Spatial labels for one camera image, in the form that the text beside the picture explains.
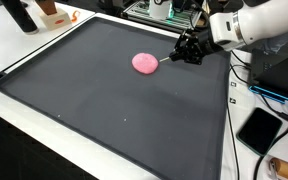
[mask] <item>dark gray surface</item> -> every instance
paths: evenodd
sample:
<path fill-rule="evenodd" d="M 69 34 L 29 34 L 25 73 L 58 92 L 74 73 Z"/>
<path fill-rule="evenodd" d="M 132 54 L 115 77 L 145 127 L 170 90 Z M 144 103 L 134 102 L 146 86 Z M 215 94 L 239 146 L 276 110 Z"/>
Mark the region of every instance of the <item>dark gray surface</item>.
<path fill-rule="evenodd" d="M 152 75 L 131 65 L 141 52 L 166 57 L 175 41 L 91 19 L 2 78 L 0 91 L 163 179 L 219 179 L 228 54 L 163 62 Z"/>

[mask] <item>pink blob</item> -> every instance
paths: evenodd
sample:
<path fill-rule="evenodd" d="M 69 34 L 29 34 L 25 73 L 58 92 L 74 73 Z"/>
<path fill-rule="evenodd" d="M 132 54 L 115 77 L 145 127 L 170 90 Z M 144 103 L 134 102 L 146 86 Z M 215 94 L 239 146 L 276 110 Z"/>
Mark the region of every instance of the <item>pink blob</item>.
<path fill-rule="evenodd" d="M 132 64 L 140 73 L 151 74 L 156 70 L 158 61 L 151 54 L 139 53 L 133 57 Z"/>

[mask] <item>black cable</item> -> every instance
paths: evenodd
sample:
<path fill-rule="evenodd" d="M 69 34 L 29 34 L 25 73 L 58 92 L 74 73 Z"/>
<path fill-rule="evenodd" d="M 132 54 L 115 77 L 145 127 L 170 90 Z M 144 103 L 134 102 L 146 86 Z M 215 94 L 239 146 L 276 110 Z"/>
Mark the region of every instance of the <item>black cable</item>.
<path fill-rule="evenodd" d="M 196 6 L 197 6 L 197 8 L 200 10 L 200 11 L 204 11 L 205 12 L 205 10 L 202 8 L 202 6 L 199 4 L 199 3 L 197 3 L 195 0 L 191 0 Z"/>
<path fill-rule="evenodd" d="M 230 76 L 230 72 L 234 66 L 231 66 L 230 70 L 228 71 L 228 79 Z M 226 89 L 226 108 L 227 108 L 227 114 L 228 114 L 228 119 L 229 119 L 229 125 L 230 125 L 230 130 L 231 130 L 231 136 L 232 136 L 232 142 L 233 142 L 233 149 L 234 149 L 234 155 L 235 155 L 235 163 L 236 163 L 236 171 L 237 171 L 237 180 L 240 179 L 240 167 L 238 164 L 238 158 L 237 158 L 237 152 L 236 152 L 236 145 L 235 145 L 235 138 L 234 138 L 234 132 L 233 132 L 233 126 L 232 126 L 232 119 L 231 119 L 231 113 L 230 113 L 230 108 L 228 104 L 228 87 L 225 87 Z"/>
<path fill-rule="evenodd" d="M 231 52 L 232 52 L 232 54 L 235 56 L 235 58 L 236 58 L 238 61 L 240 61 L 241 63 L 243 63 L 245 66 L 251 66 L 249 63 L 246 63 L 246 62 L 242 61 L 242 60 L 235 54 L 234 51 L 231 51 Z"/>
<path fill-rule="evenodd" d="M 229 106 L 228 105 L 228 98 L 226 98 L 226 106 L 227 106 L 227 114 L 228 114 L 228 119 L 229 119 L 229 124 L 230 124 L 230 130 L 231 130 L 231 136 L 232 136 L 232 142 L 233 142 L 233 149 L 234 149 L 234 155 L 235 155 L 237 180 L 239 180 L 240 179 L 240 167 L 239 167 L 238 159 L 237 159 L 236 145 L 235 145 L 234 132 L 233 132 L 233 127 L 232 127 L 230 108 L 228 107 Z"/>
<path fill-rule="evenodd" d="M 182 13 L 182 12 L 184 11 L 186 2 L 187 2 L 187 0 L 184 0 L 184 1 L 183 1 L 183 4 L 182 4 L 182 6 L 181 6 L 181 8 L 180 8 L 180 11 L 177 11 L 177 10 L 175 9 L 174 5 L 172 5 L 173 11 L 174 11 L 175 13 Z"/>
<path fill-rule="evenodd" d="M 157 0 L 154 0 L 154 3 L 156 4 L 156 5 L 162 5 L 163 4 L 163 0 L 161 0 L 161 2 L 157 2 Z"/>
<path fill-rule="evenodd" d="M 244 65 L 239 65 L 239 64 L 235 64 L 235 65 L 233 65 L 233 67 L 242 67 L 242 68 L 244 68 L 244 69 L 246 69 L 246 70 L 251 70 L 250 67 L 244 66 Z"/>
<path fill-rule="evenodd" d="M 273 111 L 274 113 L 276 113 L 279 117 L 283 118 L 284 120 L 288 121 L 288 115 L 283 113 L 283 112 L 278 112 L 275 109 L 272 108 L 272 106 L 267 102 L 266 98 L 264 97 L 264 95 L 260 92 L 259 93 L 260 96 L 262 97 L 262 99 L 264 100 L 266 106 Z"/>
<path fill-rule="evenodd" d="M 149 6 L 150 5 L 149 0 L 144 0 L 144 4 Z"/>
<path fill-rule="evenodd" d="M 271 146 L 271 148 L 279 141 L 281 140 L 284 136 L 286 136 L 288 134 L 288 128 L 281 134 L 279 135 L 277 138 L 274 139 L 273 144 Z M 255 169 L 254 169 L 254 175 L 253 175 L 253 180 L 257 180 L 257 174 L 258 174 L 258 170 L 261 166 L 261 162 L 263 161 L 265 156 L 261 156 L 256 163 Z"/>
<path fill-rule="evenodd" d="M 193 20 L 192 20 L 193 13 L 194 13 L 194 10 L 192 10 L 191 15 L 190 15 L 190 23 L 191 23 L 192 28 L 194 29 L 195 26 L 193 26 Z"/>
<path fill-rule="evenodd" d="M 242 78 L 240 78 L 240 77 L 237 75 L 237 73 L 236 73 L 236 71 L 235 71 L 235 69 L 234 69 L 234 66 L 236 66 L 236 65 L 232 66 L 232 64 L 230 64 L 230 66 L 231 66 L 231 69 L 232 69 L 232 71 L 234 72 L 235 76 L 237 77 L 237 79 L 239 79 L 240 81 L 242 81 L 242 82 L 244 82 L 245 84 L 249 85 L 249 83 L 248 83 L 247 81 L 243 80 Z"/>

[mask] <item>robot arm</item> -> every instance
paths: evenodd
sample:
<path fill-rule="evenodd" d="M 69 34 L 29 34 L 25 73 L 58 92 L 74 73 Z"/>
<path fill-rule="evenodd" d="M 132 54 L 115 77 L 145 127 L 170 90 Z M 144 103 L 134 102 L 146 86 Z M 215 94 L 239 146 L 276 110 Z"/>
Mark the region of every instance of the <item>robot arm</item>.
<path fill-rule="evenodd" d="M 201 64 L 205 55 L 221 50 L 231 51 L 257 40 L 288 32 L 288 0 L 270 0 L 256 7 L 234 13 L 217 13 L 210 17 L 210 27 L 196 34 L 182 33 L 169 58 Z"/>

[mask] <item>smartphone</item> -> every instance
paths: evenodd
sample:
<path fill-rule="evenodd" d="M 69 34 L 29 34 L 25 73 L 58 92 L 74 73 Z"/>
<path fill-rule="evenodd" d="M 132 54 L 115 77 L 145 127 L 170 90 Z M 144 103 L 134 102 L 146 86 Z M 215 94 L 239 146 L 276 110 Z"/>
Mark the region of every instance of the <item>smartphone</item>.
<path fill-rule="evenodd" d="M 265 156 L 281 126 L 281 120 L 263 109 L 256 108 L 238 132 L 237 139 L 256 154 Z"/>

